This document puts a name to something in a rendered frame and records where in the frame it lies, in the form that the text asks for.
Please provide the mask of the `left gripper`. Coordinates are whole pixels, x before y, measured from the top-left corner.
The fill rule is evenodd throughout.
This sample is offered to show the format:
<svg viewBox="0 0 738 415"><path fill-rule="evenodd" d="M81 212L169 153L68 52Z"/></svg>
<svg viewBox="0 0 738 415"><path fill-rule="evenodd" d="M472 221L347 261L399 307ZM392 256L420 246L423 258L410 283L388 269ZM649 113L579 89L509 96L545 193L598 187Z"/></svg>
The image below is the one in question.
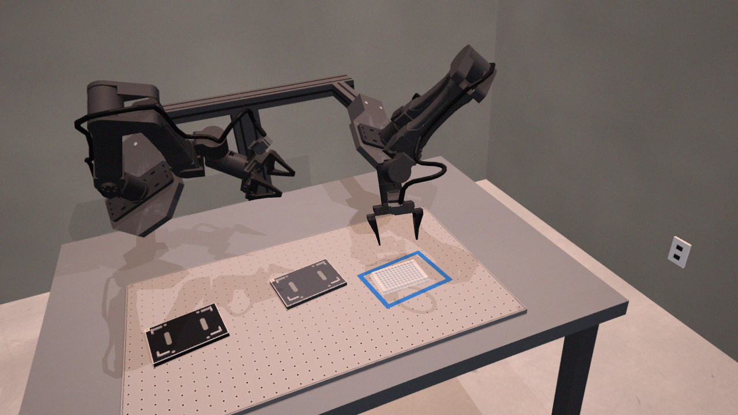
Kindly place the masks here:
<svg viewBox="0 0 738 415"><path fill-rule="evenodd" d="M372 206L372 211L374 211L374 213L367 214L367 222L371 224L371 228L377 236L376 238L379 242L379 246L381 246L381 243L380 243L380 238L379 238L379 230L378 230L377 223L376 223L376 216L389 214L388 204L398 202L399 193L400 193L401 188L402 188L401 183L393 183L393 187L389 187L389 183L379 184L382 204ZM388 204L387 204L387 199L388 199ZM401 215L401 214L413 213L413 224L414 224L414 230L415 230L416 240L417 240L417 235L419 234L419 228L420 228L421 220L423 217L423 210L420 207L414 209L415 203L414 201L411 201L411 200L403 201L402 205L403 205L403 213L395 214L395 216Z"/></svg>

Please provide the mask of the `white well plate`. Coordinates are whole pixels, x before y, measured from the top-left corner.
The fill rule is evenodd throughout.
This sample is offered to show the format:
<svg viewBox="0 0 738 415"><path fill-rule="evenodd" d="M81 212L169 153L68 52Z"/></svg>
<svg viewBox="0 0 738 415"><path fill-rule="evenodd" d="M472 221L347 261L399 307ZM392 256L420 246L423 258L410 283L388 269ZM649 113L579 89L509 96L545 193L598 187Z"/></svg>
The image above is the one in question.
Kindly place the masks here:
<svg viewBox="0 0 738 415"><path fill-rule="evenodd" d="M429 282L428 275L414 259L372 271L370 276L383 296Z"/></svg>

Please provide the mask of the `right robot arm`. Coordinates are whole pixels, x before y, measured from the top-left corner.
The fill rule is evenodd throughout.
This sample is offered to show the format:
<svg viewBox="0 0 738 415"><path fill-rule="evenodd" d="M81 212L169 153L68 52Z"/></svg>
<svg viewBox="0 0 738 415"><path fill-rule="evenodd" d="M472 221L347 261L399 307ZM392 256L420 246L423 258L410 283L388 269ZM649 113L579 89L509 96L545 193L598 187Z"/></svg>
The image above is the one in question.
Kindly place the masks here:
<svg viewBox="0 0 738 415"><path fill-rule="evenodd" d="M147 96L151 97L131 106L155 104L164 110L159 103L159 90L151 84L99 80L87 86L88 115L94 114L87 121L87 129L94 136L94 187L107 197L109 217L114 222L172 184L172 172L185 179L204 177L205 166L225 173L225 161L228 155L232 157L227 138L222 144L207 137L183 138L159 111L131 111L118 115L102 113L124 107L124 101ZM140 177L125 172L122 154L122 136L137 133L145 135L166 160Z"/></svg>

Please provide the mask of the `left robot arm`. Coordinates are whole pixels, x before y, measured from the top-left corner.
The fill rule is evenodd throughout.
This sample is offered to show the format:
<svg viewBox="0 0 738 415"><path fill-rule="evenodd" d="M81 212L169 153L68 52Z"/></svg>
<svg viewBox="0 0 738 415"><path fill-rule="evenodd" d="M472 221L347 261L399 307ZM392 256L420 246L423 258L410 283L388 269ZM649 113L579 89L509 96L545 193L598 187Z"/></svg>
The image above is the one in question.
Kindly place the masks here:
<svg viewBox="0 0 738 415"><path fill-rule="evenodd" d="M454 111L473 98L480 103L487 96L495 79L496 69L485 81L479 82L478 86L468 92L464 89L482 78L490 68L491 64L468 44L454 57L446 76L421 97L396 110L391 116L391 122L384 129L372 128L362 123L357 126L363 144L383 149L390 157L382 162L384 164L376 165L379 184L389 183L389 187L393 187L393 183L408 181L411 168L417 164L413 153L419 135L443 113L423 137L417 152L418 159L422 157L421 152L428 139Z"/></svg>

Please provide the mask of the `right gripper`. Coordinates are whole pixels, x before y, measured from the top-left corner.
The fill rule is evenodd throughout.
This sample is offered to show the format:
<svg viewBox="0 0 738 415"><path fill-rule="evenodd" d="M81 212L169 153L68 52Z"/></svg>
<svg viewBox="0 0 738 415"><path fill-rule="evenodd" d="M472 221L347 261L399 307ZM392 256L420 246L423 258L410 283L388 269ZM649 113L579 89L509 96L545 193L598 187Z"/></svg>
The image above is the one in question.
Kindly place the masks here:
<svg viewBox="0 0 738 415"><path fill-rule="evenodd" d="M256 141L254 140L250 147L248 147L247 157L240 153L232 152L232 157L228 155L224 164L224 171L226 174L242 179L242 187L240 190L246 193L245 199L249 200L277 198L282 196L282 192L279 191L277 187L272 186L269 182L258 176L258 173L261 173L264 165L265 167L268 167L266 175L295 176L295 171L289 167L286 162L284 162L275 150L270 149L268 152L264 152L261 155L257 155L253 151L256 145L260 144L262 139L264 139L263 135ZM275 169L275 161L287 169L288 172ZM258 193L258 185L267 187L274 193Z"/></svg>

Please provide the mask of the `blue tape outline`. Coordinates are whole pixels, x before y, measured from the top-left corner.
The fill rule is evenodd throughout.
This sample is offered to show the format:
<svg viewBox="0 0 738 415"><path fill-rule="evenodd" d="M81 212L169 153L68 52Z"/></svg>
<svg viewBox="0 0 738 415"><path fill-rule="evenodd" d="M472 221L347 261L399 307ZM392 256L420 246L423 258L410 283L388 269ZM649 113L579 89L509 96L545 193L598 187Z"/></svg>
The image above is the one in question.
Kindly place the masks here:
<svg viewBox="0 0 738 415"><path fill-rule="evenodd" d="M412 257L414 255L419 255L423 260L425 260L425 262L429 263L429 265L432 266L434 268L434 270L438 271L438 273L440 273L443 277L445 277L445 280L442 280L440 282L437 282L436 284L433 284L433 285L428 286L428 287L426 287L426 288L424 288L422 290L419 290L416 293L413 293L411 295L408 295L406 297L403 297L403 299L399 299L399 300L396 300L395 302L392 302L391 304L388 304L388 302L386 302L386 300L383 299L382 295L380 295L379 292L377 292L376 289L374 287L372 287L372 285L366 280L366 278L364 278L364 276L365 275L368 275L368 274L371 274L372 271L377 271L377 270L383 269L386 266L390 266L393 263L401 262L405 258L409 258L409 257ZM404 302L404 300L412 299L413 297L416 297L417 295L420 295L420 294L422 294L424 292L427 292L428 290L432 290L435 287L438 287L440 285L445 284L446 282L450 282L451 280L453 280L452 278L450 278L450 276L446 275L446 273L444 271L442 271L438 266L436 266L431 260L429 260L429 258L427 258L425 255L423 255L423 253L421 253L420 251L409 253L406 256L403 256L401 258L397 258L396 260L394 260L392 262L389 262L389 263L384 263L384 265L377 266L376 268L374 268L372 270L369 270L369 271L365 271L364 273L361 273L360 275L357 275L357 276L366 285L366 287L369 290L371 290L372 294L376 295L377 299L380 300L380 302L386 307L386 309L389 309L389 308L393 307L394 305L401 304L402 302Z"/></svg>

